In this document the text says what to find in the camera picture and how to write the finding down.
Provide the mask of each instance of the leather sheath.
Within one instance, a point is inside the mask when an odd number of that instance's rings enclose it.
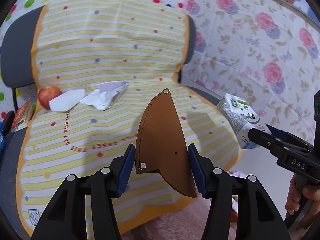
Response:
[[[146,167],[141,170],[140,164]],[[145,109],[136,142],[136,173],[158,172],[179,193],[197,197],[186,141],[169,89]]]

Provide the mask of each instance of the striped cloth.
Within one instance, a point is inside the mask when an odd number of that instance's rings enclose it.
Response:
[[[115,80],[130,85],[106,111],[79,104],[69,113],[54,113],[38,104],[17,173],[17,206],[28,233],[68,174],[92,175],[135,144],[144,109],[165,88],[172,94],[186,143],[196,144],[216,166],[227,169],[236,163],[239,146],[228,121],[175,80],[188,50],[188,28],[183,12],[140,1],[63,0],[44,7],[31,51],[38,89],[57,85],[63,92],[89,92],[98,83]],[[113,204],[123,233],[192,201],[159,174],[132,171],[127,191]],[[90,238],[89,197],[86,221]]]

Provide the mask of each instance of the silver rivet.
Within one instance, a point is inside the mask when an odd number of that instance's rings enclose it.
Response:
[[[69,176],[67,177],[67,180],[73,181],[75,178],[76,178],[76,176],[73,175],[73,174],[71,174],[71,175],[69,175]]]
[[[103,173],[103,174],[108,174],[110,171],[111,171],[111,170],[110,170],[108,167],[106,167],[106,168],[103,168],[103,169],[101,170],[101,173]]]
[[[147,167],[147,165],[145,163],[140,163],[140,165],[139,165],[139,169],[142,171],[145,170],[146,167]]]
[[[250,180],[251,182],[255,182],[257,178],[253,175],[249,175],[248,180]]]
[[[220,174],[222,174],[222,169],[214,168],[213,173],[220,175]]]

